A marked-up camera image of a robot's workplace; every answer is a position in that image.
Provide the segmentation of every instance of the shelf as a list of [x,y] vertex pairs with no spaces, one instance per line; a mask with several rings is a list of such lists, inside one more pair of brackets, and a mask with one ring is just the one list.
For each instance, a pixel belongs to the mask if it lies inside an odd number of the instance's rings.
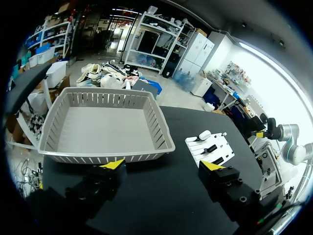
[[149,53],[142,52],[142,51],[139,51],[139,50],[131,49],[131,51],[132,51],[132,52],[141,53],[141,54],[145,54],[145,55],[150,55],[150,56],[152,56],[152,57],[160,58],[160,59],[162,59],[162,60],[165,60],[165,59],[166,59],[165,57],[162,57],[162,56],[159,56],[159,55],[154,55],[154,54],[149,54]]
[[146,26],[146,27],[150,27],[150,28],[154,28],[154,29],[159,30],[159,31],[162,31],[162,32],[164,32],[164,33],[171,34],[171,35],[173,35],[173,36],[175,36],[175,37],[177,36],[177,34],[172,33],[172,32],[170,32],[170,31],[166,31],[164,28],[155,27],[155,26],[149,25],[149,24],[147,24],[147,23],[141,23],[141,25]]
[[32,37],[34,37],[35,35],[39,34],[40,32],[42,32],[42,30],[38,31],[37,33],[34,33],[33,35],[31,35],[29,38],[26,39],[26,41]]
[[59,48],[59,47],[64,47],[64,44],[62,45],[57,45],[57,46],[54,46],[55,48]]
[[154,18],[154,19],[157,19],[157,20],[159,20],[159,21],[165,22],[165,23],[167,23],[167,24],[170,24],[171,26],[174,26],[174,27],[176,27],[176,28],[181,29],[181,27],[179,27],[179,26],[176,25],[175,23],[172,23],[172,22],[170,22],[170,21],[166,21],[166,20],[164,20],[164,19],[161,19],[160,17],[154,16],[154,15],[150,15],[150,14],[146,14],[146,16],[151,17],[151,18]]
[[55,36],[52,36],[52,37],[43,39],[43,42],[44,42],[44,41],[47,41],[47,40],[49,40],[49,39],[56,38],[56,37],[60,37],[60,36],[64,36],[64,35],[66,35],[66,33],[61,33],[61,34],[58,34],[58,35],[55,35]]
[[142,68],[146,68],[146,69],[151,69],[151,70],[160,71],[160,70],[157,69],[157,68],[153,68],[153,67],[146,66],[146,65],[140,65],[140,64],[136,64],[136,63],[132,63],[132,62],[125,62],[125,65],[134,65],[134,66],[137,66],[137,67],[142,67]]
[[35,43],[35,44],[31,45],[28,49],[30,49],[30,48],[32,48],[32,47],[34,47],[34,46],[38,45],[38,44],[40,44],[40,42],[37,42],[37,43]]
[[183,34],[183,35],[187,36],[188,38],[190,38],[190,36],[188,36],[187,34],[185,34],[185,33],[183,33],[183,32],[181,32],[181,34]]
[[54,25],[54,26],[51,26],[50,28],[46,28],[46,29],[45,29],[45,31],[48,31],[48,30],[53,29],[53,28],[56,28],[56,27],[63,26],[63,25],[68,24],[68,23],[69,23],[69,21],[66,21],[66,22],[63,22],[63,23],[56,24],[56,25]]
[[178,43],[176,43],[176,45],[178,45],[178,46],[180,46],[180,47],[182,47],[182,48],[187,49],[187,47],[183,46],[182,44],[178,44]]

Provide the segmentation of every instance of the fluorescent light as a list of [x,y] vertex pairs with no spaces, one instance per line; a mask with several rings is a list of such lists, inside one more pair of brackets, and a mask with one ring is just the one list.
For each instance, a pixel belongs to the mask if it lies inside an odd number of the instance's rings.
[[127,11],[127,12],[132,12],[132,13],[135,13],[135,14],[139,14],[139,15],[142,15],[141,13],[138,13],[136,11],[129,11],[129,10],[123,10],[123,9],[112,9],[113,11]]
[[125,17],[125,18],[129,18],[129,19],[135,19],[134,17],[128,17],[128,16],[119,16],[119,15],[113,15],[113,16]]
[[256,54],[259,56],[261,59],[265,60],[268,62],[272,67],[274,67],[284,78],[288,80],[288,82],[293,86],[293,88],[298,92],[299,96],[301,97],[302,101],[304,104],[307,106],[311,116],[313,117],[313,108],[312,105],[309,101],[309,99],[306,97],[304,92],[301,90],[301,88],[298,86],[298,84],[293,80],[293,78],[285,71],[283,70],[278,64],[276,64],[274,61],[269,59],[267,56],[262,54],[261,52],[257,51],[256,49],[244,44],[244,43],[239,43],[244,49],[247,49],[251,51],[252,53]]

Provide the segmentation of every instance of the gray plastic basket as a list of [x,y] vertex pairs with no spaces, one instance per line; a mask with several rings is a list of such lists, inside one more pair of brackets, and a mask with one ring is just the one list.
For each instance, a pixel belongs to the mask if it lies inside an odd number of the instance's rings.
[[65,88],[49,110],[38,152],[62,163],[138,162],[173,152],[150,92]]

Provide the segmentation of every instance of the black table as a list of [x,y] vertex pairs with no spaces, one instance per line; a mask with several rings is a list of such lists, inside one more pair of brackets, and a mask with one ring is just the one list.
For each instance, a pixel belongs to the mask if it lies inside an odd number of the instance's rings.
[[[229,117],[182,108],[161,107],[176,150],[157,160],[127,164],[128,176],[115,198],[106,202],[87,224],[114,235],[233,234],[231,222],[218,203],[213,203],[198,178],[198,168],[184,142],[203,130],[227,132],[235,156],[233,166],[252,188],[261,185],[261,170],[244,138]],[[86,165],[62,164],[46,157],[44,189],[61,195],[82,180]]]

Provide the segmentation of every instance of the white box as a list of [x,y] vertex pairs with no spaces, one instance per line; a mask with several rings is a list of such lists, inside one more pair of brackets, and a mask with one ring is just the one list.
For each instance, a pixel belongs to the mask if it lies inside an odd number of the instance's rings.
[[36,65],[38,65],[38,57],[37,55],[33,55],[32,57],[29,58],[29,66],[35,67]]
[[46,75],[49,88],[54,88],[66,75],[67,61],[55,62],[48,69]]
[[46,50],[45,52],[37,54],[38,64],[39,65],[44,64],[48,60],[52,59],[53,54],[54,54],[54,49],[55,49],[55,47],[51,47],[50,49]]
[[199,74],[194,76],[195,85],[191,90],[191,93],[196,96],[203,97],[206,91],[212,85],[212,82],[206,78],[201,77]]

